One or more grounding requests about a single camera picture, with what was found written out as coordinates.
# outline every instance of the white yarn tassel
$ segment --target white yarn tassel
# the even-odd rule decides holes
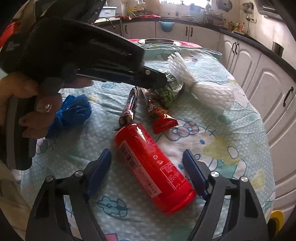
[[[222,114],[230,110],[234,103],[234,90],[231,86],[218,85],[208,81],[196,83],[193,73],[188,69],[182,56],[175,52],[168,58],[171,74],[178,82],[183,82],[202,103]]]

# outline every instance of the kitchen counter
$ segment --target kitchen counter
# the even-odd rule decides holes
[[[120,24],[120,19],[119,18],[113,18],[112,23],[115,24]],[[177,19],[177,18],[146,18],[146,19],[140,19],[140,18],[133,18],[132,20],[121,20],[122,23],[132,23],[132,22],[144,22],[144,21],[152,21],[152,22],[174,22],[174,23],[181,23],[181,24],[187,24],[187,25],[193,25],[193,26],[199,26],[203,28],[208,28],[217,32],[220,32],[222,34],[229,35],[235,39],[238,39],[240,41],[243,41],[252,47],[260,50],[264,55],[272,59],[275,63],[277,63],[295,82],[296,82],[296,70],[289,64],[287,63],[282,57],[278,56],[274,52],[272,52],[270,49],[266,48],[264,45],[259,43],[257,40],[254,38],[246,35],[243,36],[241,34],[237,34],[234,32],[229,32],[226,30],[220,29],[218,26],[214,26],[211,24],[203,24],[199,22],[194,22],[194,21],[187,21],[187,20],[182,20],[182,19]],[[101,20],[99,19],[94,23],[94,25],[99,26],[99,27],[104,27],[104,26],[110,26],[111,23],[107,19]]]

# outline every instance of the red tablecloth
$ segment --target red tablecloth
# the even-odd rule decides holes
[[[138,42],[139,39],[129,39],[129,41]],[[202,48],[202,46],[200,46],[198,44],[194,44],[194,43],[183,42],[183,41],[177,41],[177,42],[180,42],[182,44],[182,46],[185,46],[185,47]]]

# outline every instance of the light blue container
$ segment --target light blue container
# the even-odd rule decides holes
[[[115,17],[115,10],[116,9],[117,9],[117,7],[104,6],[102,11],[100,12],[99,17],[106,17],[106,18]]]

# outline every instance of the white sticker label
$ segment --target white sticker label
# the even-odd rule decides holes
[[[119,147],[119,150],[124,156],[124,159],[130,165],[133,173],[135,174],[138,181],[141,185],[145,188],[145,190],[149,193],[151,198],[156,197],[157,195],[161,194],[161,190],[149,176],[148,172],[145,168],[141,165],[133,151],[131,150],[130,146],[123,141]]]

